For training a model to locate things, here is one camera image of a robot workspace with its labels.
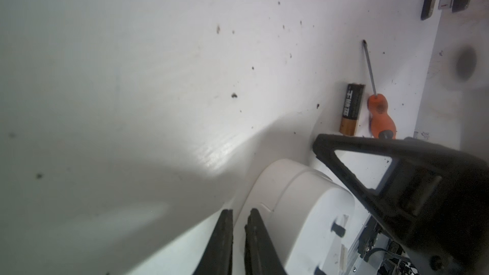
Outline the orange handled screwdriver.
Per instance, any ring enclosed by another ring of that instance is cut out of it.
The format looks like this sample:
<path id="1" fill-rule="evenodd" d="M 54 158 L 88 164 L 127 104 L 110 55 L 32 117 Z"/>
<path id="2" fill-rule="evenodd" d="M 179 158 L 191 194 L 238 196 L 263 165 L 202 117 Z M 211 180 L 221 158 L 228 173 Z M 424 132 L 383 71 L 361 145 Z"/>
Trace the orange handled screwdriver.
<path id="1" fill-rule="evenodd" d="M 388 139 L 394 140 L 397 134 L 397 128 L 388 114 L 388 101 L 383 94 L 378 94 L 374 82 L 373 69 L 371 66 L 371 60 L 368 51 L 368 43 L 364 39 L 362 41 L 362 47 L 364 49 L 365 58 L 369 70 L 369 76 L 371 79 L 371 86 L 373 94 L 368 98 L 368 111 L 370 114 L 370 131 L 376 139 Z"/>

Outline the black AA battery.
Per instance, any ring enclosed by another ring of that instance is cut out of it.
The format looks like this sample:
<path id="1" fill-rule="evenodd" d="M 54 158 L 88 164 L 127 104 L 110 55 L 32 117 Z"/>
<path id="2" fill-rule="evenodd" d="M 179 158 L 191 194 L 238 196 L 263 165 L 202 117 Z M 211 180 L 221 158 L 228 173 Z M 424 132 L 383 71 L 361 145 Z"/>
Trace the black AA battery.
<path id="1" fill-rule="evenodd" d="M 362 108 L 364 96 L 364 84 L 348 84 L 345 101 L 343 104 L 341 124 L 339 132 L 345 136 L 355 136 L 357 124 Z"/>

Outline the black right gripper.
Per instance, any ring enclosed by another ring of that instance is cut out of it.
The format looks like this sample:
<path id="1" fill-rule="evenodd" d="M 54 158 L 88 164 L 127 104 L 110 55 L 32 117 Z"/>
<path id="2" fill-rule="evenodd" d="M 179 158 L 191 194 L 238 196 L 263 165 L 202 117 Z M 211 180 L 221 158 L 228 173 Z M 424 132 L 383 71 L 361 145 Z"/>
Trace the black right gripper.
<path id="1" fill-rule="evenodd" d="M 392 159 L 367 188 L 337 151 Z M 488 273 L 488 164 L 413 138 L 321 134 L 313 152 L 402 245 L 422 274 Z"/>

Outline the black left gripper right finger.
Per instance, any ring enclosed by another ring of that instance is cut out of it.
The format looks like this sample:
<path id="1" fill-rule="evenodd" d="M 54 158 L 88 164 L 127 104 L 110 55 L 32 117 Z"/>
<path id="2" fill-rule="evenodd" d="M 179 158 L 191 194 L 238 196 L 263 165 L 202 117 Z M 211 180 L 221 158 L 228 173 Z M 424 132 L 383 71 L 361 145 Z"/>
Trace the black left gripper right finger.
<path id="1" fill-rule="evenodd" d="M 245 274 L 286 274 L 258 209 L 251 209 L 244 229 Z"/>

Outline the white square alarm clock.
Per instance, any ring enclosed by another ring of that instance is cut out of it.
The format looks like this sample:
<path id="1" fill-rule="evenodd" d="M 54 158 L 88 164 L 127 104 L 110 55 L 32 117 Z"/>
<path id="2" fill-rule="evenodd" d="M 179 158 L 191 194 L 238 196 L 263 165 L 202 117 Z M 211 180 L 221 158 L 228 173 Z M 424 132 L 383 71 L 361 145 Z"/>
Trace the white square alarm clock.
<path id="1" fill-rule="evenodd" d="M 325 174 L 289 159 L 269 165 L 252 187 L 234 226 L 233 274 L 244 274 L 245 225 L 253 208 L 287 274 L 341 274 L 355 200 Z"/>

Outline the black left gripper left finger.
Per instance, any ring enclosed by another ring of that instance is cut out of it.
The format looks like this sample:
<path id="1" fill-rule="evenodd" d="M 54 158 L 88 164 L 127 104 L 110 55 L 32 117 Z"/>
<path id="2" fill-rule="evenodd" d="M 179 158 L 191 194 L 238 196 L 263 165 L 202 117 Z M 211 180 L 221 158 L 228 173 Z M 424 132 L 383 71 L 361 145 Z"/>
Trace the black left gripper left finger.
<path id="1" fill-rule="evenodd" d="M 193 275 L 232 274 L 233 210 L 222 210 Z"/>

